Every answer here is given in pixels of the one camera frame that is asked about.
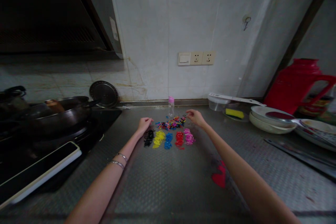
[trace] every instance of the silver bracelet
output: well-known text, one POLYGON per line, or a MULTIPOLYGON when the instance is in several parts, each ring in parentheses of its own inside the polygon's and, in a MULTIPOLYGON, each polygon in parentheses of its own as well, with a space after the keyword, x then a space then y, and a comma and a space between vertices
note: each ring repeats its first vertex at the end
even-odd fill
POLYGON ((127 163, 127 157, 125 157, 123 154, 121 154, 121 153, 117 153, 115 156, 122 156, 124 159, 125 159, 125 161, 126 161, 126 163, 127 163))
POLYGON ((122 170, 124 170, 124 165, 123 165, 122 163, 119 163, 118 161, 114 161, 114 160, 112 160, 112 161, 109 162, 108 164, 110 164, 110 163, 114 163, 114 164, 116 164, 116 165, 119 165, 119 166, 122 168, 122 170))

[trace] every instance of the hand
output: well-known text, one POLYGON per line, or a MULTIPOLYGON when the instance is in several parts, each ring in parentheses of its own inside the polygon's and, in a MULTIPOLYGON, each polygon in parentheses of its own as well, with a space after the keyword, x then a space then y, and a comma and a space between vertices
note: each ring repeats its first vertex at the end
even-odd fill
POLYGON ((154 120, 149 117, 141 118, 139 121, 138 129, 136 131, 142 136, 153 121, 154 120))
POLYGON ((187 110, 187 117, 196 125, 204 128, 207 125, 207 122, 204 120, 201 112, 197 110, 187 110))

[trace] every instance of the red thermos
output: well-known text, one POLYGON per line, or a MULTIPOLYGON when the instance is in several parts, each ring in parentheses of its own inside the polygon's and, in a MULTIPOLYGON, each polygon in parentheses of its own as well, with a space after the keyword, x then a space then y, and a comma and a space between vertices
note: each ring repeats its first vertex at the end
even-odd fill
POLYGON ((322 75, 317 59, 294 59, 292 65, 279 72, 268 92, 264 103, 268 107, 294 114, 299 106, 307 106, 318 101, 336 83, 336 77, 322 75), (328 81, 328 85, 308 103, 306 97, 315 81, 328 81))

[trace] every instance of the kitchen counter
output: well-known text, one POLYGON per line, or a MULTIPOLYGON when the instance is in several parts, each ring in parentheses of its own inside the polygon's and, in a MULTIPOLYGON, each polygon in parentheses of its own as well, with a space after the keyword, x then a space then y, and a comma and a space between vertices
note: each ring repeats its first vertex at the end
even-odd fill
MULTIPOLYGON (((303 144, 332 156, 332 152, 311 144, 295 133, 274 135, 251 123, 238 122, 207 106, 176 107, 176 114, 195 108, 213 129, 244 158, 274 189, 303 223, 331 223, 336 219, 336 184, 295 158, 266 143, 269 138, 303 144)), ((31 195, 0 212, 5 223, 63 223, 92 181, 135 132, 140 117, 154 122, 166 120, 166 107, 140 107, 124 110, 86 159, 54 193, 31 195)), ((171 221, 212 221, 246 223, 248 208, 234 182, 226 173, 226 187, 213 183, 220 156, 208 136, 187 120, 196 142, 179 150, 164 143, 157 149, 144 148, 143 139, 119 181, 102 223, 171 221)))

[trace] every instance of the spoon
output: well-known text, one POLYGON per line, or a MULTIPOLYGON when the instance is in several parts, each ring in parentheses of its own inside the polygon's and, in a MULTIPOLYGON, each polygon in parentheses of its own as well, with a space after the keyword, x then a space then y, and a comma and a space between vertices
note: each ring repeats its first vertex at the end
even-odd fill
POLYGON ((334 143, 330 142, 328 139, 325 139, 324 137, 322 137, 321 135, 319 135, 317 132, 311 130, 309 127, 304 126, 301 123, 300 119, 297 119, 297 118, 295 118, 292 115, 287 115, 287 114, 284 114, 284 113, 273 111, 273 112, 267 112, 265 114, 265 116, 268 117, 268 118, 272 118, 272 119, 275 119, 275 120, 283 121, 283 122, 286 122, 286 123, 289 123, 289 122, 290 123, 295 123, 295 124, 297 124, 297 125, 299 125, 301 127, 304 127, 306 130, 308 130, 309 132, 311 132, 314 136, 316 136, 317 138, 319 138, 323 142, 326 142, 329 145, 331 145, 333 147, 336 147, 336 145, 334 143))

